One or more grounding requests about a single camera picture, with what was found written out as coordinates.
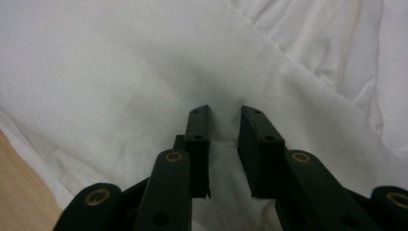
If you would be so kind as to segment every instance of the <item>brass insert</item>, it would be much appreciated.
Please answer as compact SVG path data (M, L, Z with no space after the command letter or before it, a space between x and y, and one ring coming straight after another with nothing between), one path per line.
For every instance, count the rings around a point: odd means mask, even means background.
M85 197L85 203L88 206L97 206L107 201L111 196L111 192L107 189L94 190Z
M301 163L308 163L308 162L312 161L312 159L310 158L309 155L304 154L304 153L300 153L300 152L295 152L292 155L292 158L294 158L296 161L301 162Z
M408 209L408 196L405 194L399 192L388 192L387 199L398 207Z
M183 155L180 152L170 152L165 156L168 162L178 162L183 160Z

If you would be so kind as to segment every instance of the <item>white fabric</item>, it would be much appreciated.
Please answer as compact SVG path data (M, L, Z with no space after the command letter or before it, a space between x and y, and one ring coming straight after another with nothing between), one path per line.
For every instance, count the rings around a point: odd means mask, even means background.
M273 201L250 198L241 105L345 187L408 189L402 0L0 5L0 128L62 208L90 184L144 179L206 104L213 198L193 201L192 230L279 229Z

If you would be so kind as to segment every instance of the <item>screw hole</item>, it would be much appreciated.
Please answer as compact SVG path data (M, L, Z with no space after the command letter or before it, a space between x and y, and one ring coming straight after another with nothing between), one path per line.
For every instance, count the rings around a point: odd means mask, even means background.
M275 138L273 136L265 136L265 139L267 139L267 141L275 140Z
M308 163L310 162L312 159L310 158L310 156L304 154L304 153L300 153L300 152L296 152L292 155L292 158L294 158L296 161L300 162L300 163Z
M166 225L170 221L167 214L157 214L153 218L153 223L158 226Z
M360 224L355 218L349 217L349 216L341 216L340 217L342 220L342 223L350 228L357 229L360 227Z
M183 155L179 152L170 152L165 155L168 162L178 162L183 159Z
M398 192L388 192L387 198L396 206L408 209L408 196Z
M97 206L107 201L111 196L111 192L107 189L97 189L87 194L85 203L88 206Z

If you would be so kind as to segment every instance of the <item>wooden surface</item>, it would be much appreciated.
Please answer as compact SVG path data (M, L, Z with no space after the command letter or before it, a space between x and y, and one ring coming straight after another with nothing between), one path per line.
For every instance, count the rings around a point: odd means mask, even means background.
M0 132L0 230L52 230L61 210Z

